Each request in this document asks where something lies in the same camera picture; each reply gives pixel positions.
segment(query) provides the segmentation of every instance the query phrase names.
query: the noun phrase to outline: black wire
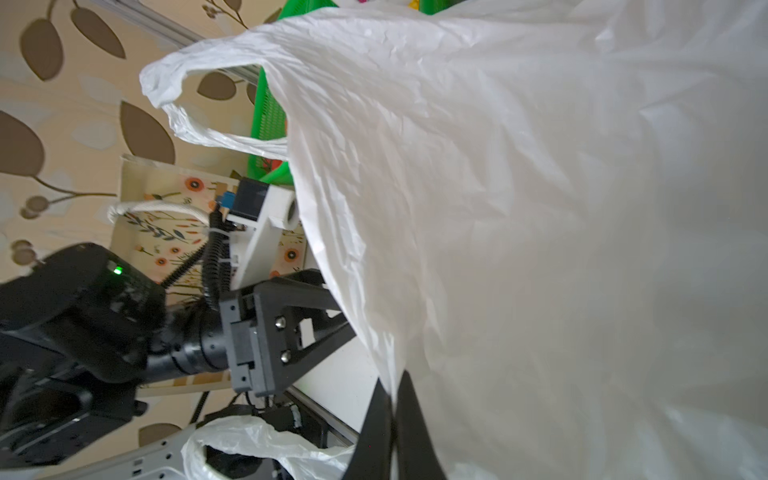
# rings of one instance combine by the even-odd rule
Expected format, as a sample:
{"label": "black wire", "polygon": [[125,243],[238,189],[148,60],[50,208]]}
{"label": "black wire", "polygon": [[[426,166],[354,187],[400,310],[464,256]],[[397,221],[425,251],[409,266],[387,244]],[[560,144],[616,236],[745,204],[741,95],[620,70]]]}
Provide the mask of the black wire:
{"label": "black wire", "polygon": [[232,231],[233,225],[223,221],[220,207],[216,204],[216,208],[208,216],[210,231],[203,254],[203,295],[208,308],[214,312],[219,311],[220,294],[230,289],[231,274],[229,241],[227,235],[220,231]]}
{"label": "black wire", "polygon": [[168,289],[169,287],[173,286],[174,283],[176,283],[184,274],[194,266],[195,263],[199,262],[201,258],[203,258],[203,253],[205,253],[205,245],[195,250],[192,255],[190,255],[189,258],[187,258],[184,263],[176,267],[176,270],[170,273],[167,277],[165,277],[165,280],[160,284],[164,289]]}
{"label": "black wire", "polygon": [[240,392],[240,393],[238,393],[237,395],[235,395],[234,397],[232,397],[232,399],[230,400],[230,402],[229,402],[229,404],[228,404],[227,406],[231,406],[231,405],[234,405],[234,404],[235,404],[235,402],[237,401],[237,399],[239,399],[239,398],[240,398],[240,395],[242,395],[242,394],[243,394],[243,393],[242,393],[242,392]]}
{"label": "black wire", "polygon": [[203,392],[203,395],[200,396],[200,400],[197,401],[197,407],[195,407],[194,414],[192,414],[190,425],[197,423],[197,420],[200,418],[200,414],[203,412],[203,407],[205,406],[205,401],[208,400],[209,393],[210,392]]}

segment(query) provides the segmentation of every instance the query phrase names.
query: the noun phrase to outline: white rope handle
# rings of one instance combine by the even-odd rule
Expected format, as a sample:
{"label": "white rope handle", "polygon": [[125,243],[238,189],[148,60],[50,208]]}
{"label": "white rope handle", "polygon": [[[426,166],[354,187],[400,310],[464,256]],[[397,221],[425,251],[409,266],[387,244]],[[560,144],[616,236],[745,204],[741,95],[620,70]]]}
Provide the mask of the white rope handle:
{"label": "white rope handle", "polygon": [[191,205],[172,204],[171,202],[165,202],[162,200],[149,200],[145,202],[120,202],[109,207],[107,216],[109,221],[114,223],[118,221],[118,218],[125,215],[128,212],[178,212],[179,214],[192,215],[197,218],[197,221],[201,222],[206,227],[208,226],[208,214],[197,207]]}

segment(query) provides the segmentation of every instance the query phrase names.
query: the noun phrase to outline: plastic bag handle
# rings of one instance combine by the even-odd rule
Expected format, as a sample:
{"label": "plastic bag handle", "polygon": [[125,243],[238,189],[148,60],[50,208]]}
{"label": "plastic bag handle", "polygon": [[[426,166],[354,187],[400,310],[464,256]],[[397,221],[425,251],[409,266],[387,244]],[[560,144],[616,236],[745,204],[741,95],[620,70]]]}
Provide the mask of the plastic bag handle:
{"label": "plastic bag handle", "polygon": [[228,416],[195,430],[181,449],[184,474],[190,480],[229,480],[206,460],[206,446],[222,452],[274,458],[296,480],[341,478],[355,447],[318,449],[292,432],[278,432],[257,416]]}
{"label": "plastic bag handle", "polygon": [[273,160],[288,160],[285,138],[257,140],[223,134],[197,123],[184,108],[174,104],[181,95],[181,84],[191,71],[211,71],[242,65],[269,64],[277,45],[263,31],[246,31],[235,38],[203,40],[150,63],[139,74],[141,92],[156,108],[168,115],[168,123],[177,137],[206,147],[224,147]]}

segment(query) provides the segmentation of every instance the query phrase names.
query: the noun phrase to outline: green basket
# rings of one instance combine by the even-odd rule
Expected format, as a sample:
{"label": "green basket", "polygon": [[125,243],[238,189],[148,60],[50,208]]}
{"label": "green basket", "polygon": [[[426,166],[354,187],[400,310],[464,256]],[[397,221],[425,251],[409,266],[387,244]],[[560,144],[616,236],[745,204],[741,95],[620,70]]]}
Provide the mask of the green basket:
{"label": "green basket", "polygon": [[419,11],[427,15],[434,15],[446,8],[451,8],[464,0],[419,0]]}
{"label": "green basket", "polygon": [[[461,0],[419,0],[419,11],[432,15],[451,7]],[[288,0],[278,19],[303,15],[312,10],[323,7],[335,7],[331,0]],[[253,126],[250,136],[259,140],[274,140],[286,136],[286,112],[272,96],[266,83],[264,70],[259,74],[259,84],[256,89],[254,101]],[[267,184],[293,185],[293,177],[290,174],[288,162],[281,163],[277,168],[272,168],[273,161],[251,155],[248,158],[249,178],[260,180]]]}

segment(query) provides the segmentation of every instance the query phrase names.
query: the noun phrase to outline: leaf pattern wallpaper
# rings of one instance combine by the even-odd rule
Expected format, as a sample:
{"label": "leaf pattern wallpaper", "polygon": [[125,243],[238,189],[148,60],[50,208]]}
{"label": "leaf pattern wallpaper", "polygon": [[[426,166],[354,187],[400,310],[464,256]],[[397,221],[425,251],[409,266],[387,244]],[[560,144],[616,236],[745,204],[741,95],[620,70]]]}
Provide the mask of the leaf pattern wallpaper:
{"label": "leaf pattern wallpaper", "polygon": [[[189,8],[196,2],[200,2],[201,10]],[[141,3],[199,35],[221,37],[276,21],[283,11],[285,0],[244,3],[243,0],[141,0]],[[237,98],[238,91],[241,91],[251,104],[255,104],[256,85],[248,83],[245,88],[238,87],[241,83],[244,82],[233,80],[224,72],[212,71],[200,80],[197,93],[211,100],[227,101]]]}
{"label": "leaf pattern wallpaper", "polygon": [[[242,1],[203,3],[246,24]],[[141,94],[139,72],[167,42],[88,0],[8,0],[0,22],[0,281],[68,244],[109,245],[122,154],[225,177],[246,170],[245,154],[178,140]],[[179,101],[217,130],[248,135],[255,93],[203,72]]]}

